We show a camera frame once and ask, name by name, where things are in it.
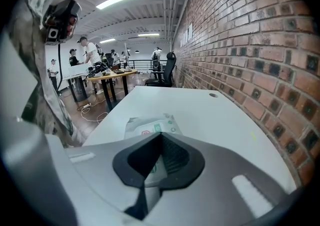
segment wooden table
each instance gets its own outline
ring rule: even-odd
[[[111,100],[110,100],[110,97],[109,97],[109,94],[108,94],[106,80],[109,81],[109,85],[110,85],[110,90],[111,90],[111,93],[112,93],[113,101],[117,102],[116,93],[115,93],[115,90],[114,90],[114,86],[112,84],[112,79],[113,78],[117,78],[117,77],[122,77],[124,94],[128,95],[127,76],[131,75],[131,74],[135,74],[135,73],[138,72],[137,69],[131,69],[130,72],[125,72],[123,69],[120,69],[120,70],[123,71],[124,73],[123,74],[116,74],[115,72],[111,71],[110,75],[107,75],[107,76],[88,77],[87,78],[88,81],[101,81],[103,92],[104,92],[104,96],[105,96],[105,100],[106,100],[106,103],[107,103],[110,111],[113,109],[113,106],[112,106],[112,103],[111,103]]]

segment black pants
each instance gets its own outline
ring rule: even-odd
[[[54,87],[55,92],[57,92],[58,91],[57,90],[57,88],[58,88],[58,86],[57,86],[57,78],[56,77],[51,77],[51,81],[52,81],[52,85]]]
[[[153,71],[158,71],[158,72],[160,72],[160,63],[159,63],[159,65],[158,65],[157,68],[155,68],[154,66],[152,66],[152,68],[155,69],[155,70],[153,70]],[[154,78],[155,78],[156,80],[158,80],[157,74],[154,74]]]

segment backpack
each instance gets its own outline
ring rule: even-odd
[[[98,51],[99,56],[100,56],[100,57],[103,56],[103,55],[104,55],[104,51],[102,50],[102,48],[101,48],[98,44],[96,44],[96,43],[93,43],[93,44],[95,45],[96,50]]]
[[[158,68],[159,66],[159,57],[156,52],[154,52],[152,56],[152,65],[153,65],[153,68]]]

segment table leg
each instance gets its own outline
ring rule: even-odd
[[[109,93],[108,93],[107,84],[106,84],[105,79],[101,80],[101,84],[102,84],[103,93],[104,93],[104,96],[105,96],[106,103],[107,103],[107,105],[109,107],[109,110],[111,111],[113,109],[113,107],[112,107],[112,104],[111,104],[111,100],[110,100],[110,97],[109,97]]]
[[[72,93],[74,102],[78,102],[78,100],[77,100],[77,98],[76,98],[76,96],[75,96],[74,87],[72,86],[70,79],[68,79],[68,83],[69,83],[69,87],[70,87],[70,90],[71,90],[71,93]]]
[[[113,101],[116,102],[117,98],[116,98],[116,93],[115,93],[115,89],[114,89],[114,85],[112,84],[112,78],[109,78],[109,85],[110,85],[110,90],[112,93],[112,97],[113,97]]]
[[[83,81],[82,81],[82,77],[78,77],[78,80],[79,80],[79,82],[80,82],[82,94],[83,94],[84,98],[87,99],[88,96],[87,96],[87,94],[86,94],[86,90],[85,90],[85,87],[84,87],[84,83],[83,83]]]
[[[122,76],[122,81],[123,81],[124,94],[128,95],[127,77]]]

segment camera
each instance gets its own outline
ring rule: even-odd
[[[47,29],[45,44],[54,45],[71,39],[81,12],[81,6],[74,0],[50,5],[42,22]]]

